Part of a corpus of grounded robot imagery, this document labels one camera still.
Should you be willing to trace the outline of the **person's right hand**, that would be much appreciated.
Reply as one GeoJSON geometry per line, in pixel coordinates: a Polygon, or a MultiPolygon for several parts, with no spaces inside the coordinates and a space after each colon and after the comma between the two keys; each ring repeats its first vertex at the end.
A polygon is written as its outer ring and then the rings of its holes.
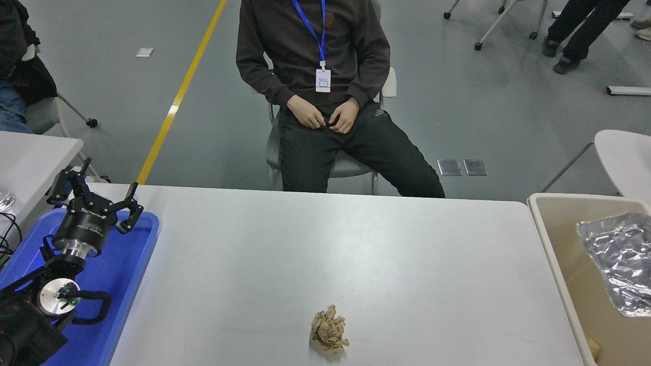
{"type": "Polygon", "coordinates": [[[321,112],[307,100],[298,95],[293,95],[287,102],[287,108],[305,127],[318,129],[326,126],[326,122],[321,112]]]}

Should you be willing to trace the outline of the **person's left hand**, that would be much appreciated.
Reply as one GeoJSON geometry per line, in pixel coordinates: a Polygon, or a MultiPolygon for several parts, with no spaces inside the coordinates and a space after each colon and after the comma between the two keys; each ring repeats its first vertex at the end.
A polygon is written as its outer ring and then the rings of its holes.
{"type": "Polygon", "coordinates": [[[360,111],[360,105],[354,97],[349,97],[333,111],[328,127],[337,134],[348,134],[360,111]]]}

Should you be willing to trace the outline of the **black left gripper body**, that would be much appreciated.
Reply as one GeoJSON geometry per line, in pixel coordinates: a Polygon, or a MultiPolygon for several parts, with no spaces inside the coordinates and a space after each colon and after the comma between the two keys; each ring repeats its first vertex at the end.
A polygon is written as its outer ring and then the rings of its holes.
{"type": "Polygon", "coordinates": [[[81,198],[72,199],[53,237],[55,248],[62,251],[67,243],[78,241],[91,246],[94,252],[102,252],[111,227],[117,223],[116,213],[105,208],[105,202],[88,206],[81,198]]]}

